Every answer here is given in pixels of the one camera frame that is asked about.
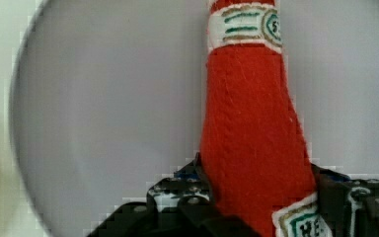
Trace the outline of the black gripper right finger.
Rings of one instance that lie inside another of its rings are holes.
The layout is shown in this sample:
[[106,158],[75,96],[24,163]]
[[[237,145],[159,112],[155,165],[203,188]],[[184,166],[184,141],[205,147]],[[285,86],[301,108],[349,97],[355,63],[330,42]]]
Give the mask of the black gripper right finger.
[[333,237],[379,237],[379,180],[352,179],[312,165],[319,212]]

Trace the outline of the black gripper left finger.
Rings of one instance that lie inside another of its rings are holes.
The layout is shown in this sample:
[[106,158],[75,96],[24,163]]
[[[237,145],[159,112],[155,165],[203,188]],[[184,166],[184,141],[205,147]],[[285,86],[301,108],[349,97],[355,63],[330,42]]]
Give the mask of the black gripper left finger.
[[146,193],[145,201],[121,205],[87,237],[261,237],[235,215],[217,209],[196,155]]

